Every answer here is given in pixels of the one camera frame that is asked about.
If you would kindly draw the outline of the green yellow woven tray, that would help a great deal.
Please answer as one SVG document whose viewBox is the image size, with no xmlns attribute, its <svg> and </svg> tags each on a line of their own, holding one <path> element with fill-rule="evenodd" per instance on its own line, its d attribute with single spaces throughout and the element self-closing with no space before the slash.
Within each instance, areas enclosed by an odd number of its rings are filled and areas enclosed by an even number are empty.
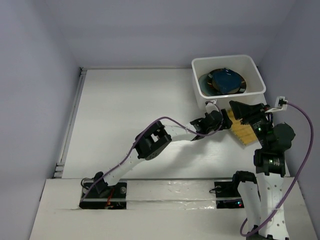
<svg viewBox="0 0 320 240">
<path fill-rule="evenodd" d="M 227 110 L 227 116 L 232 121 L 230 131 L 244 146 L 251 145 L 258 141 L 251 126 L 247 124 L 241 124 L 240 120 L 236 120 L 231 109 Z"/>
</svg>

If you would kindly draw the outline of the black rimmed beige plate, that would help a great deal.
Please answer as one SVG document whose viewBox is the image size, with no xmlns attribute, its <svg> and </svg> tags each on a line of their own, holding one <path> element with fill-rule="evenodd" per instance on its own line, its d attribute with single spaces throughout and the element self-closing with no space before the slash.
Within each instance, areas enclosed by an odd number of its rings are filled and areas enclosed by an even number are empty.
<svg viewBox="0 0 320 240">
<path fill-rule="evenodd" d="M 212 80 L 211 72 L 209 72 L 209 73 L 207 74 L 206 80 L 207 80 L 207 83 L 213 88 L 212 83 L 211 83 L 211 80 Z M 244 92 L 246 91 L 246 89 L 247 89 L 247 83 L 246 83 L 245 79 L 243 78 L 243 81 L 242 81 L 240 90 L 239 90 L 238 92 L 232 93 L 232 94 L 242 94 L 242 93 L 244 93 Z M 230 95 L 230 94 L 221 94 L 221 93 L 218 92 L 218 95 Z"/>
</svg>

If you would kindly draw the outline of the dark blue leaf plate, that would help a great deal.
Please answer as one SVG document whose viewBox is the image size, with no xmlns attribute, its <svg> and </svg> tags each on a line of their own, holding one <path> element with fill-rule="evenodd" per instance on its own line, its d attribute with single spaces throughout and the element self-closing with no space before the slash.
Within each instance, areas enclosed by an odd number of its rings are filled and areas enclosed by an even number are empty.
<svg viewBox="0 0 320 240">
<path fill-rule="evenodd" d="M 243 82 L 240 74 L 228 68 L 215 69 L 211 75 L 212 87 L 222 95 L 235 94 L 240 90 Z"/>
</svg>

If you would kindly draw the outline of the grey blue round plate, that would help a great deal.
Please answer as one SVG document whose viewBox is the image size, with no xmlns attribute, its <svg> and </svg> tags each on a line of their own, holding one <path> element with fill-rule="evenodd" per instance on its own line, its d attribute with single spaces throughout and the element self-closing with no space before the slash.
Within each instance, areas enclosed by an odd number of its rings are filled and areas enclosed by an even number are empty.
<svg viewBox="0 0 320 240">
<path fill-rule="evenodd" d="M 217 96 L 218 92 L 207 83 L 207 76 L 207 74 L 204 74 L 198 79 L 200 90 L 204 96 Z"/>
</svg>

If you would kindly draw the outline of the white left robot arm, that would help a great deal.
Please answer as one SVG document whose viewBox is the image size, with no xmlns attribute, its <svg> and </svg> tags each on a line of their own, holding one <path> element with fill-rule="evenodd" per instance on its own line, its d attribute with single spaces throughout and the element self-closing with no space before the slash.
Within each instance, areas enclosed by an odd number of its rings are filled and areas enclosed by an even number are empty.
<svg viewBox="0 0 320 240">
<path fill-rule="evenodd" d="M 97 196 L 104 198 L 110 194 L 111 187 L 138 164 L 155 159 L 170 143 L 179 141 L 198 141 L 228 130 L 232 126 L 227 111 L 213 110 L 204 117 L 195 119 L 187 125 L 163 116 L 150 123 L 139 133 L 124 159 L 106 173 L 98 172 L 93 178 L 93 189 Z"/>
</svg>

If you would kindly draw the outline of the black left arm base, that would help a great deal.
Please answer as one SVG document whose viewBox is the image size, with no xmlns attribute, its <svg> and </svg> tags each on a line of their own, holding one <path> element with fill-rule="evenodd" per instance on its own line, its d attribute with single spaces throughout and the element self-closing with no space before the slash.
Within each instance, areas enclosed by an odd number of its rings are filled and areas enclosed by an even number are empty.
<svg viewBox="0 0 320 240">
<path fill-rule="evenodd" d="M 127 208 L 127 182 L 118 182 L 114 186 L 108 186 L 102 179 L 87 194 L 91 185 L 102 175 L 103 172 L 98 172 L 93 178 L 86 177 L 81 180 L 82 195 L 79 207 L 84 210 L 125 210 Z"/>
</svg>

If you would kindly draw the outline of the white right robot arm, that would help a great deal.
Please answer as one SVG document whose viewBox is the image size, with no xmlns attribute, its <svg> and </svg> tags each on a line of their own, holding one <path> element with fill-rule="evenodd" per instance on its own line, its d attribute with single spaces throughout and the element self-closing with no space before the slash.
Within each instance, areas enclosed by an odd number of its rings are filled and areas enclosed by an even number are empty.
<svg viewBox="0 0 320 240">
<path fill-rule="evenodd" d="M 287 123 L 273 123 L 269 105 L 229 102 L 234 118 L 249 125 L 261 147 L 254 151 L 255 173 L 237 171 L 230 183 L 235 196 L 241 196 L 246 211 L 248 240 L 288 240 L 283 196 L 286 175 L 285 151 L 296 134 Z"/>
</svg>

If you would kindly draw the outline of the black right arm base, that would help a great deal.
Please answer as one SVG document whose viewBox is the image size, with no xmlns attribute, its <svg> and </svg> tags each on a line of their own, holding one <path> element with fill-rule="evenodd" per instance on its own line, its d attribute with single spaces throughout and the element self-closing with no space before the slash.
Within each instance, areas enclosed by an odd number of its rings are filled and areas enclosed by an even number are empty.
<svg viewBox="0 0 320 240">
<path fill-rule="evenodd" d="M 256 176 L 249 171 L 236 171 L 231 181 L 215 181 L 214 188 L 209 193 L 218 198 L 216 207 L 218 209 L 241 209 L 244 203 L 238 191 L 240 183 L 252 182 L 257 184 Z"/>
</svg>

